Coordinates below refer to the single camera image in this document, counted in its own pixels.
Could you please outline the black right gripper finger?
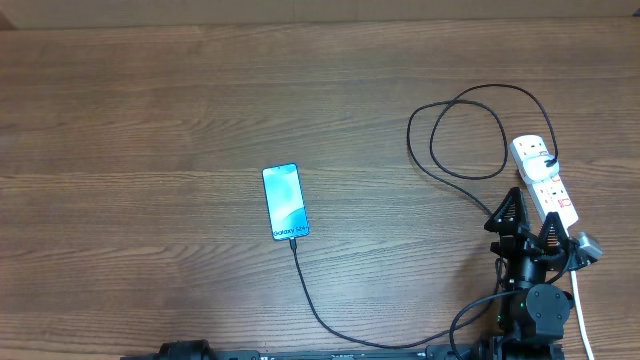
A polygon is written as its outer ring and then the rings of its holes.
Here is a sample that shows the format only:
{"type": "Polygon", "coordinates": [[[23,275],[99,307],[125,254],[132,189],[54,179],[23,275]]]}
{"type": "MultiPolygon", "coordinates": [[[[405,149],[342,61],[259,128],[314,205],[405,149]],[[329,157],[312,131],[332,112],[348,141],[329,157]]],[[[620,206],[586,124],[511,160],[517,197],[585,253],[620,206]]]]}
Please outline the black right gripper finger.
{"type": "Polygon", "coordinates": [[[546,215],[537,242],[543,250],[569,248],[569,236],[558,212],[549,212],[546,215]]]}
{"type": "Polygon", "coordinates": [[[530,231],[528,210],[519,187],[509,190],[502,203],[484,224],[484,229],[499,235],[518,235],[530,231]]]}

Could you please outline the Samsung Galaxy smartphone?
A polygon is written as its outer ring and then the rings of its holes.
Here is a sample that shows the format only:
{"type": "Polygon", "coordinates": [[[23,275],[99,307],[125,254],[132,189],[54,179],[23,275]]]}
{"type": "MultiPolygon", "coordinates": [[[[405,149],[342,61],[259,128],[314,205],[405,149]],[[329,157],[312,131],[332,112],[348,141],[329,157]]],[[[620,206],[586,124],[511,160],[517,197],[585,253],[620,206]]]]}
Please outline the Samsung Galaxy smartphone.
{"type": "Polygon", "coordinates": [[[303,190],[295,163],[262,170],[272,238],[285,241],[310,234],[303,190]]]}

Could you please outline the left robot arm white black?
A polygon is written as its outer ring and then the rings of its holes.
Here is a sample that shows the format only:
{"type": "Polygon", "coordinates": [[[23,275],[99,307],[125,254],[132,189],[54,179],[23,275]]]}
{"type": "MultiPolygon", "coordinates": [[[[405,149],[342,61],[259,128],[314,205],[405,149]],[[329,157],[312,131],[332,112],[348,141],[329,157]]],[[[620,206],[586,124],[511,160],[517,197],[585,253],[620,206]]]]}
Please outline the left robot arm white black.
{"type": "Polygon", "coordinates": [[[207,340],[176,341],[163,344],[157,360],[216,360],[207,340]]]}

